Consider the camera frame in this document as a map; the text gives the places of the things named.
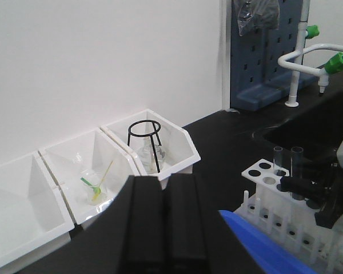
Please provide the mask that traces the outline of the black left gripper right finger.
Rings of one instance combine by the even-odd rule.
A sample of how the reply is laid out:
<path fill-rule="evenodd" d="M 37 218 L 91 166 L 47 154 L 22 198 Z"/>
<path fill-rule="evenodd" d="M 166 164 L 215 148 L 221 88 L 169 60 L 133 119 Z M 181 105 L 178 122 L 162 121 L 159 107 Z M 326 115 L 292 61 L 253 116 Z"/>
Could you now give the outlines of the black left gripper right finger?
<path fill-rule="evenodd" d="M 208 271 L 196 182 L 173 174 L 164 190 L 166 261 L 169 273 Z"/>

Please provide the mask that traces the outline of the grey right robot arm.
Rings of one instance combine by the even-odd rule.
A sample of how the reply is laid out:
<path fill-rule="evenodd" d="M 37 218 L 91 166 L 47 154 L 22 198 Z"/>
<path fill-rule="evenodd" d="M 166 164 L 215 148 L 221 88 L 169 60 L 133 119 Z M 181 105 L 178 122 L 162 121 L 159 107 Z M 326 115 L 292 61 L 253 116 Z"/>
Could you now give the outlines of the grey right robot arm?
<path fill-rule="evenodd" d="M 282 177 L 282 191 L 301 195 L 314 202 L 320 210 L 314 214 L 316 224 L 324 228 L 332 228 L 343 214 L 343 141 L 335 156 L 305 164 L 305 167 L 326 167 L 321 180 Z"/>

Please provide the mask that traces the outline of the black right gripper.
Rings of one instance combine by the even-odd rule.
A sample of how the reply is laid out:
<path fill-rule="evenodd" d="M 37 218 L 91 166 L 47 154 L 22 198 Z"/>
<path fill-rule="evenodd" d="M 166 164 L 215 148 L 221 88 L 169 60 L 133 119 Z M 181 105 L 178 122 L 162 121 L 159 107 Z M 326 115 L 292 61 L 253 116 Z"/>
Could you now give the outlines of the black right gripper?
<path fill-rule="evenodd" d="M 280 179 L 282 191 L 293 192 L 315 203 L 323 203 L 320 211 L 314 214 L 316 224 L 333 228 L 343 215 L 343 168 L 332 165 L 325 186 L 310 179 L 284 176 Z"/>

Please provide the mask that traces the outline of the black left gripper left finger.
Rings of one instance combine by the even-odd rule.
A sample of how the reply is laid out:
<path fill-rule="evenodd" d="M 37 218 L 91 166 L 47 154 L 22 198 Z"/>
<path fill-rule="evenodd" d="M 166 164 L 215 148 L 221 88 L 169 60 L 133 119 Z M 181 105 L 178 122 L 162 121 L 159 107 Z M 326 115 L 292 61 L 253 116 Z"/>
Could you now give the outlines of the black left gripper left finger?
<path fill-rule="evenodd" d="M 125 261 L 126 273 L 161 273 L 164 254 L 163 202 L 157 178 L 134 178 Z"/>

